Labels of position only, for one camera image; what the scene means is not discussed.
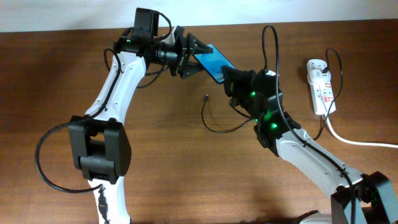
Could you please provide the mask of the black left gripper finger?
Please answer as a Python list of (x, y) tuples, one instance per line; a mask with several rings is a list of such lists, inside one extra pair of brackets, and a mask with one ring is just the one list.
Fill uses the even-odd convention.
[(188, 78), (204, 70), (204, 67), (198, 62), (188, 62), (187, 66), (181, 71), (181, 78)]
[(213, 53), (213, 49), (211, 47), (198, 40), (193, 34), (188, 33), (187, 40), (190, 55)]

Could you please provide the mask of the blue Galaxy smartphone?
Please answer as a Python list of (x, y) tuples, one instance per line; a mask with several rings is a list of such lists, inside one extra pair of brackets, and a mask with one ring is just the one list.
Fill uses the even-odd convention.
[(217, 84), (223, 84), (222, 66), (231, 68), (235, 68), (235, 66), (213, 44), (208, 44), (208, 46), (213, 49), (211, 54), (196, 54), (193, 57)]

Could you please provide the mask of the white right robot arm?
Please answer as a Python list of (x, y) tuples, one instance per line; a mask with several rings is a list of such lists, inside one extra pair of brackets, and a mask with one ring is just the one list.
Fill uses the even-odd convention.
[(257, 140), (308, 177), (331, 202), (329, 214), (314, 210), (296, 223), (394, 223), (397, 197), (381, 172), (370, 175), (349, 166), (321, 147), (283, 111), (279, 77), (268, 70), (221, 68), (224, 89), (252, 119)]

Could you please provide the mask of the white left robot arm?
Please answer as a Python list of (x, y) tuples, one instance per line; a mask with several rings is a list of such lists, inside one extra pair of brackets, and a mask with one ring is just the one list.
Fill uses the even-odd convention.
[(111, 48), (112, 66), (95, 102), (69, 126), (73, 163), (91, 186), (100, 223), (130, 223), (124, 196), (124, 177), (132, 150), (124, 121), (133, 94), (152, 63), (168, 67), (173, 76), (187, 76), (192, 55), (212, 48), (183, 27), (158, 35), (159, 11), (137, 8), (134, 25)]

